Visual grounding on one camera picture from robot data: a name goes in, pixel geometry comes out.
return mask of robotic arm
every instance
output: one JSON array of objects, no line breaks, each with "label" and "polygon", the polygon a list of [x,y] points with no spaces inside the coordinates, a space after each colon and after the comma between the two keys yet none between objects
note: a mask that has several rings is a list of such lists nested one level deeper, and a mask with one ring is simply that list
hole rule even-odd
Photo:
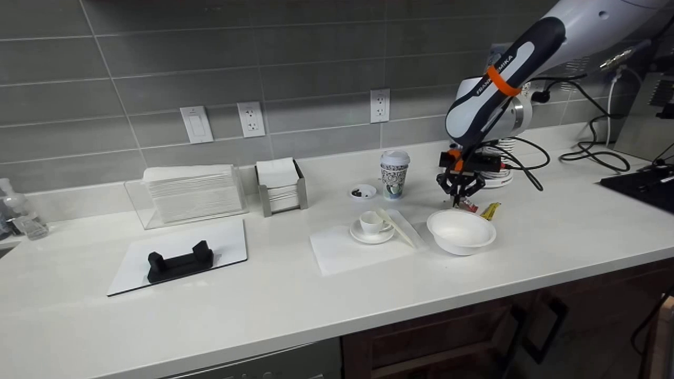
[{"label": "robotic arm", "polygon": [[592,54],[623,39],[638,24],[661,10],[668,0],[561,0],[546,16],[533,23],[486,74],[466,92],[458,92],[447,113],[447,133],[456,142],[443,167],[437,182],[454,201],[484,184],[477,168],[467,160],[490,134],[500,112],[519,88],[536,72]]}]

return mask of black object on tray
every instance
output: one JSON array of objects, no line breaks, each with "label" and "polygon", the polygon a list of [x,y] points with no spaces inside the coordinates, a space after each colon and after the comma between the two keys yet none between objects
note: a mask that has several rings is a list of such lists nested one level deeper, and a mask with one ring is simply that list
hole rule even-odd
[{"label": "black object on tray", "polygon": [[207,239],[193,243],[192,252],[164,259],[160,252],[149,252],[149,271],[148,279],[151,284],[176,279],[183,275],[193,275],[200,271],[209,271],[213,268],[213,250],[209,249]]},{"label": "black object on tray", "polygon": [[600,184],[674,213],[674,167],[649,167],[632,175],[602,178]]}]

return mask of white bowl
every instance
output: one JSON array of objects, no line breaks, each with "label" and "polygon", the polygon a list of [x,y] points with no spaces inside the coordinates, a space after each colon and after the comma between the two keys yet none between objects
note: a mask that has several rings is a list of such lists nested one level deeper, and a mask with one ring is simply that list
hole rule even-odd
[{"label": "white bowl", "polygon": [[451,254],[474,254],[497,239],[497,230],[467,210],[441,210],[425,220],[435,243]]}]

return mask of gray tile backsplash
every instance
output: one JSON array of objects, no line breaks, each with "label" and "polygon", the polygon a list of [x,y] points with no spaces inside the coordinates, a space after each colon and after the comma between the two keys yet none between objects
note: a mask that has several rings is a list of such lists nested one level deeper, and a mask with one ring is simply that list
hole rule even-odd
[{"label": "gray tile backsplash", "polygon": [[[153,163],[251,163],[447,139],[456,83],[484,72],[493,41],[510,41],[552,3],[6,0],[0,176],[33,191],[136,178]],[[602,102],[608,80],[585,80]],[[392,121],[369,121],[372,88],[392,88]],[[262,100],[266,136],[242,136],[240,100]],[[188,142],[185,105],[207,107],[213,142]],[[534,125],[589,113],[561,88],[536,105]]]}]

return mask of small white dish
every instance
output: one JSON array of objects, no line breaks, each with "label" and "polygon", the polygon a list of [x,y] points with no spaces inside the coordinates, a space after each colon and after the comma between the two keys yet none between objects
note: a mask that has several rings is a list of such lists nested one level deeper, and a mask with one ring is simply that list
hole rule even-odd
[{"label": "small white dish", "polygon": [[393,236],[395,236],[395,230],[392,224],[385,224],[385,230],[376,231],[376,234],[366,234],[362,227],[361,227],[361,220],[355,218],[352,224],[350,224],[350,236],[361,241],[361,243],[383,243],[383,241],[390,241]]},{"label": "small white dish", "polygon": [[474,254],[497,239],[497,230],[467,210],[441,210],[425,220],[435,243],[451,254]]}]

